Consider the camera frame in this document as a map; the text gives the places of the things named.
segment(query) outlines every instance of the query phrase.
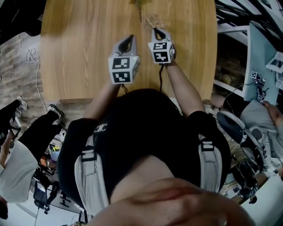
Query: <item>strap buckle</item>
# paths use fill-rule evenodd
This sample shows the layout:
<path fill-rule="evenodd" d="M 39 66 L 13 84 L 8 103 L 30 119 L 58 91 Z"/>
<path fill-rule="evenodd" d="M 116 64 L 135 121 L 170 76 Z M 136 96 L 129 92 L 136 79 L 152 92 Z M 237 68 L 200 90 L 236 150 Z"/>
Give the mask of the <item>strap buckle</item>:
<path fill-rule="evenodd" d="M 91 162 L 97 160 L 97 153 L 94 152 L 93 146 L 86 146 L 81 153 L 82 162 Z"/>
<path fill-rule="evenodd" d="M 214 151 L 214 145 L 212 141 L 201 141 L 202 151 Z"/>

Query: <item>white shoulder strap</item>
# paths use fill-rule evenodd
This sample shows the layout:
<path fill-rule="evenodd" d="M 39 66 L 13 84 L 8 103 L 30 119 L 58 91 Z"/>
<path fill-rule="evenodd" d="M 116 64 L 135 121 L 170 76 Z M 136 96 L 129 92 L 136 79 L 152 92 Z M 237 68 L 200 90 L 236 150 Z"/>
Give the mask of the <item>white shoulder strap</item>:
<path fill-rule="evenodd" d="M 93 145 L 87 145 L 86 150 L 77 158 L 75 179 L 80 198 L 88 213 L 95 216 L 109 205 L 101 157 L 94 152 Z"/>
<path fill-rule="evenodd" d="M 219 192 L 222 175 L 222 157 L 219 149 L 211 141 L 202 141 L 204 136 L 199 135 L 199 159 L 201 166 L 200 188 L 210 192 Z"/>

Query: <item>white logo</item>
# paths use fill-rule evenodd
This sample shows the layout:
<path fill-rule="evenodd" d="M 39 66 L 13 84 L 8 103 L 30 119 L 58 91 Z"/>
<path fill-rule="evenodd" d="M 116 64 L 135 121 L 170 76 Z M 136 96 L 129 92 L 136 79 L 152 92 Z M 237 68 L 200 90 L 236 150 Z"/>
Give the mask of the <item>white logo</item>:
<path fill-rule="evenodd" d="M 101 132 L 101 131 L 105 131 L 106 129 L 104 129 L 104 127 L 107 126 L 107 124 L 101 124 L 97 127 L 97 130 L 94 132 Z"/>
<path fill-rule="evenodd" d="M 166 45 L 166 43 L 157 43 L 156 45 L 155 45 L 155 49 L 163 49 L 163 46 L 164 45 Z"/>
<path fill-rule="evenodd" d="M 159 59 L 159 60 L 164 61 L 164 60 L 166 59 L 166 57 L 161 56 L 161 54 L 160 54 L 160 53 L 157 53 L 157 54 L 156 54 L 156 59 Z"/>

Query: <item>person's arm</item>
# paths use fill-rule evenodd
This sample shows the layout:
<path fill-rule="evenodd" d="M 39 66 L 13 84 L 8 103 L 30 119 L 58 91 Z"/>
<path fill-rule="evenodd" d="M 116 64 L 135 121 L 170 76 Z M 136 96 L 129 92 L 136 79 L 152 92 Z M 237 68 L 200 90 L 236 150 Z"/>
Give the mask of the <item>person's arm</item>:
<path fill-rule="evenodd" d="M 13 140 L 14 135 L 10 132 L 8 133 L 2 147 L 1 147 L 1 152 L 0 152 L 0 165 L 5 169 L 5 162 L 7 159 L 7 156 L 9 154 L 9 147 L 10 143 Z"/>
<path fill-rule="evenodd" d="M 268 113 L 272 121 L 274 122 L 276 128 L 279 129 L 281 123 L 283 122 L 282 113 L 279 111 L 277 107 L 275 107 L 274 105 L 270 104 L 267 101 L 264 101 L 263 104 L 268 109 Z"/>
<path fill-rule="evenodd" d="M 183 115 L 188 117 L 196 111 L 205 112 L 204 105 L 198 91 L 186 78 L 178 64 L 173 60 L 172 63 L 166 65 L 166 69 Z"/>
<path fill-rule="evenodd" d="M 283 181 L 283 166 L 282 165 L 278 168 L 278 175 Z"/>
<path fill-rule="evenodd" d="M 101 120 L 108 106 L 116 99 L 121 85 L 107 83 L 101 90 L 98 97 L 93 99 L 91 104 L 85 110 L 83 118 Z"/>

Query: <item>person's hand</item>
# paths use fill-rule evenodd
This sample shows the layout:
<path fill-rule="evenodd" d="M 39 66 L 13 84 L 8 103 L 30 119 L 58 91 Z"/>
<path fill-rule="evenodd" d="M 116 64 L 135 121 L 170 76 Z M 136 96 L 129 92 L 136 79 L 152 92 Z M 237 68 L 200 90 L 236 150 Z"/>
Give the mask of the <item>person's hand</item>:
<path fill-rule="evenodd" d="M 14 134 L 10 131 L 7 134 L 6 141 L 10 143 L 14 139 L 14 137 L 15 137 Z"/>
<path fill-rule="evenodd" d="M 268 109 L 271 119 L 273 120 L 275 126 L 278 128 L 280 126 L 280 123 L 283 121 L 282 113 L 278 110 L 277 107 L 267 101 L 264 101 L 263 105 Z"/>
<path fill-rule="evenodd" d="M 127 199 L 112 203 L 88 226 L 253 226 L 233 200 L 177 178 L 156 181 Z"/>

